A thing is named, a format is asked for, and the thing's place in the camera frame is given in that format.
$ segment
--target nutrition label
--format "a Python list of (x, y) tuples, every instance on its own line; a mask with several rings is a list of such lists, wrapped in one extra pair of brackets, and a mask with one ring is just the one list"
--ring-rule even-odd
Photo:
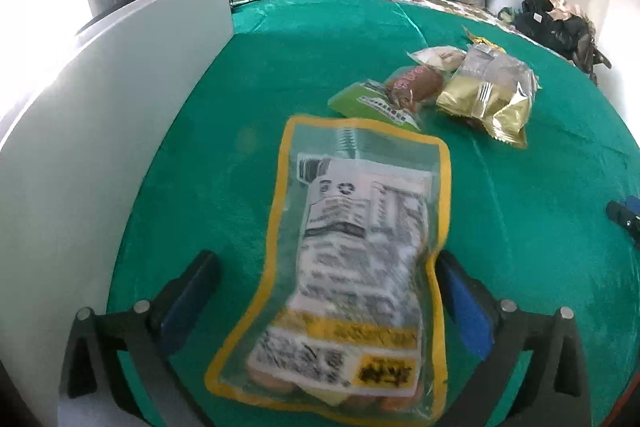
[(430, 183), (428, 172), (324, 162), (308, 185), (296, 291), (251, 365), (300, 386), (412, 396), (422, 360), (412, 275), (428, 237)]

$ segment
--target plastic bag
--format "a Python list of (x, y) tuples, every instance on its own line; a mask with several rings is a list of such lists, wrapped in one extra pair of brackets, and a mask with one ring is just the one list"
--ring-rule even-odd
[(468, 38), (471, 42), (473, 42), (473, 44), (486, 44), (487, 46), (489, 46), (491, 49), (494, 49), (498, 52), (502, 52), (502, 53), (506, 53), (506, 51), (504, 50), (504, 48), (501, 48), (500, 46), (498, 46), (498, 44), (494, 44), (493, 42), (491, 42), (488, 39), (485, 39), (484, 37), (478, 37), (476, 35), (473, 35), (472, 32), (470, 32), (466, 26), (462, 26), (462, 29), (465, 31), (466, 33), (466, 38)]
[(526, 148), (524, 126), (537, 90), (536, 75), (524, 62), (475, 44), (436, 103), (449, 114), (479, 121), (493, 138)]
[(436, 100), (444, 83), (443, 74), (428, 66), (396, 70), (380, 84), (356, 82), (329, 99), (334, 111), (348, 118), (370, 118), (420, 131), (421, 108)]
[(389, 100), (395, 109), (417, 114), (422, 106), (442, 91), (444, 77), (441, 71), (430, 66), (401, 68), (385, 82)]
[(373, 80), (356, 82), (329, 99), (328, 105), (347, 118), (369, 118), (420, 131), (418, 119), (408, 110), (394, 107), (385, 84)]
[(424, 48), (408, 55), (418, 64), (452, 73), (465, 60), (466, 52), (453, 46), (436, 46), (434, 48)]
[(434, 266), (449, 205), (438, 138), (371, 120), (291, 118), (262, 279), (207, 388), (358, 425), (436, 419), (447, 369)]

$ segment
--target barcode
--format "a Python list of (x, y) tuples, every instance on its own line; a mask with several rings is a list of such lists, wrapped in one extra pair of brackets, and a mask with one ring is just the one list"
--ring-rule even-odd
[(324, 176), (329, 168), (331, 158), (317, 156), (298, 156), (298, 179), (306, 184), (318, 176)]
[(296, 373), (316, 382), (348, 387), (349, 382), (340, 381), (344, 359), (340, 349), (311, 346), (273, 331), (262, 335), (255, 352), (255, 360), (262, 365)]

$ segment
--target white panel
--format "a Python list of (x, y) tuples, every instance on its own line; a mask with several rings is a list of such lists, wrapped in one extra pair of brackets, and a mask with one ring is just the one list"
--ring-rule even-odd
[(46, 426), (74, 314), (104, 311), (146, 170), (233, 35), (228, 0), (141, 1), (80, 50), (0, 149), (0, 359)]

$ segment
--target gold foil package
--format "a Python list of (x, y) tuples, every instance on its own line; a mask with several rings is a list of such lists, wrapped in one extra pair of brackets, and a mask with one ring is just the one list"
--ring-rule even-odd
[(524, 126), (538, 90), (522, 61), (487, 44), (475, 44), (436, 104), (453, 116), (479, 121), (493, 138), (527, 147)]
[(468, 29), (466, 29), (465, 26), (462, 26), (462, 29), (466, 33), (466, 38), (468, 38), (471, 42), (473, 42), (473, 44), (487, 44), (488, 46), (491, 46), (494, 50), (498, 50), (499, 52), (506, 53), (504, 48), (501, 48), (500, 46), (498, 46), (498, 44), (494, 44), (493, 42), (485, 39), (484, 37), (477, 37), (473, 35), (473, 33), (470, 32)]

